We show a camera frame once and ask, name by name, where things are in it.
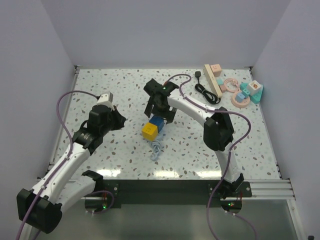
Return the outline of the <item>blue cube plug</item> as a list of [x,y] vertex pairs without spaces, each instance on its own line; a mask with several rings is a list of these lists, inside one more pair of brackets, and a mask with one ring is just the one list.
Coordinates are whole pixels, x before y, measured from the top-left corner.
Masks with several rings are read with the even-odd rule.
[[164,119],[159,116],[153,115],[149,122],[155,126],[157,126],[157,132],[160,133],[165,125]]

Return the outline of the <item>yellow cube socket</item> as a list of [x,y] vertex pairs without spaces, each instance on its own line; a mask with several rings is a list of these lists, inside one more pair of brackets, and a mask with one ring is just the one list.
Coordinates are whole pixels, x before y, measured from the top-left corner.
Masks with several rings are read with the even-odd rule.
[[142,137],[148,141],[154,141],[158,135],[158,127],[147,122],[141,130]]

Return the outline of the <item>pink cube plug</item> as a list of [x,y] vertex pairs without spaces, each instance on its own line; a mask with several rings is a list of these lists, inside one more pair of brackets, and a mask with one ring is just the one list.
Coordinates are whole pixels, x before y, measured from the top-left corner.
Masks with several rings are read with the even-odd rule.
[[222,73],[222,68],[220,64],[212,64],[210,65],[211,71],[215,77],[219,77]]

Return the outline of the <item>pink small plug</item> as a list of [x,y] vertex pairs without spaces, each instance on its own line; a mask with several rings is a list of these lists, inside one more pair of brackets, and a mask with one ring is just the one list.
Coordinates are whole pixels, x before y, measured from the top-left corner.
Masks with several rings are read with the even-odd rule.
[[219,88],[220,88],[222,93],[227,91],[227,89],[226,89],[226,87],[224,85],[219,85]]

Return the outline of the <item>teal small plug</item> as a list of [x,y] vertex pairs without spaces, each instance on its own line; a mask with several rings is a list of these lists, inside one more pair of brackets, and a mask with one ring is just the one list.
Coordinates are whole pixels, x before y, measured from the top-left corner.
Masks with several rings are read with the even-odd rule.
[[217,78],[216,81],[217,81],[219,86],[224,84],[224,81],[222,79],[220,79],[220,78]]

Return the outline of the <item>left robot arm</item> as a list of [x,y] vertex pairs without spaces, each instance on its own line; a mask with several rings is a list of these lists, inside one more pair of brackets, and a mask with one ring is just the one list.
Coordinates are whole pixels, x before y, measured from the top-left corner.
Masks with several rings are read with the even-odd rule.
[[125,121],[115,106],[94,105],[88,120],[74,133],[66,152],[53,168],[30,190],[23,188],[17,194],[18,217],[22,223],[49,234],[58,226],[63,213],[78,200],[89,194],[99,196],[104,190],[103,176],[91,170],[85,171],[72,189],[66,185],[102,144],[104,136],[123,128]]

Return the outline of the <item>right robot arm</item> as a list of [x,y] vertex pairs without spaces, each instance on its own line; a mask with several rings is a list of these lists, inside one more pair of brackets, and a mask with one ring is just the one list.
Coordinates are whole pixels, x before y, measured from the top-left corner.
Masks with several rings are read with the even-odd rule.
[[224,176],[217,188],[218,194],[223,199],[235,196],[241,190],[244,176],[235,154],[230,150],[234,140],[234,128],[230,115],[225,112],[226,109],[209,109],[193,98],[187,100],[187,97],[180,93],[178,85],[173,82],[161,85],[151,79],[143,90],[149,95],[144,111],[147,117],[157,116],[170,124],[174,121],[176,111],[180,110],[203,127],[203,141],[215,152]]

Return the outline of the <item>blue small plug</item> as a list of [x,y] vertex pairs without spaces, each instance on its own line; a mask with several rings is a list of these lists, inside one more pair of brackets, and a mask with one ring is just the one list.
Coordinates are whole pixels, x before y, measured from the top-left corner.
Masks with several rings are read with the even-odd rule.
[[238,103],[242,103],[243,100],[245,99],[245,95],[242,93],[242,92],[238,92],[235,96],[235,100],[238,102]]

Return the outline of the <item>pink round socket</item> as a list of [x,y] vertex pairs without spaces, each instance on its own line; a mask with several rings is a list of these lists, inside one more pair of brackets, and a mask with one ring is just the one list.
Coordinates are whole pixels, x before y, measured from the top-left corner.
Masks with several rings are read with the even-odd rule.
[[234,92],[232,97],[231,97],[231,99],[230,99],[230,101],[236,108],[240,108],[240,109],[246,108],[250,104],[251,99],[250,99],[250,97],[247,97],[242,102],[237,102],[235,100],[235,97],[236,97],[237,93],[239,93],[239,92],[241,92],[241,91]]

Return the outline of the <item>teal plug on triangle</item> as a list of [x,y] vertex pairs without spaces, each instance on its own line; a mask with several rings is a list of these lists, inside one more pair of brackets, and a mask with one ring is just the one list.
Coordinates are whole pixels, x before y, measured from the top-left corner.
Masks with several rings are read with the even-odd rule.
[[247,88],[244,88],[241,93],[244,95],[245,98],[250,96],[250,91]]

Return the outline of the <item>white cube plug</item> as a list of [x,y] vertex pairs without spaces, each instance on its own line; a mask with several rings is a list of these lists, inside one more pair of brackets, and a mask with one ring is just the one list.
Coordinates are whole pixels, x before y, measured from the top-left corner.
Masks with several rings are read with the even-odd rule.
[[256,80],[253,80],[252,82],[250,82],[247,85],[246,88],[249,91],[250,95],[253,96],[253,95],[257,94],[262,89],[262,85],[259,82],[257,82]]

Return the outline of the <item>teal triangular socket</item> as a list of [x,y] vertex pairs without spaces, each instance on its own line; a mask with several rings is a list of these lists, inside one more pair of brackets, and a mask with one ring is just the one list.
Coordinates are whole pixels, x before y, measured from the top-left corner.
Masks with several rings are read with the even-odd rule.
[[[240,84],[240,90],[244,90],[246,87],[248,86],[248,83],[241,83]],[[254,104],[258,104],[260,101],[261,101],[261,98],[262,98],[262,94],[263,94],[263,90],[264,90],[264,86],[261,85],[261,88],[260,90],[254,94],[254,95],[250,95],[250,100],[254,103]]]

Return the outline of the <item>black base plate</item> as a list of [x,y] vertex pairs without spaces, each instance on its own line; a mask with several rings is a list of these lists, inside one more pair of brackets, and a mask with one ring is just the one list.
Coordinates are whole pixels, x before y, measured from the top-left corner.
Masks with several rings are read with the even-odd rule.
[[85,196],[87,209],[102,210],[112,205],[207,205],[210,195],[211,208],[226,206],[241,209],[242,198],[253,196],[250,183],[243,181],[237,187],[223,181],[214,190],[218,180],[119,180],[104,179],[94,184],[94,189]]

